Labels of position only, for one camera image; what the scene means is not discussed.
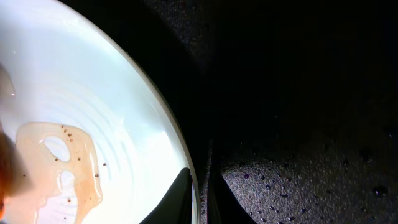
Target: sauce residue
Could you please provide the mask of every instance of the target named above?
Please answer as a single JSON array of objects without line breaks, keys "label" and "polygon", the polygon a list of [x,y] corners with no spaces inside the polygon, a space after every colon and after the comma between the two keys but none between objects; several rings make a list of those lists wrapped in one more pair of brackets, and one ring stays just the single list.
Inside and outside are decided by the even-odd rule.
[{"label": "sauce residue", "polygon": [[4,198],[9,193],[11,180],[12,173],[9,160],[9,148],[0,122],[0,219],[4,215]]},{"label": "sauce residue", "polygon": [[[44,144],[49,136],[60,138],[69,149],[70,160],[56,158]],[[28,123],[17,133],[16,151],[25,167],[14,176],[12,189],[25,189],[11,194],[6,202],[10,223],[37,223],[40,207],[49,197],[61,194],[60,174],[67,170],[75,176],[78,210],[75,223],[81,223],[87,213],[102,202],[100,176],[95,148],[83,130],[54,123]]]}]

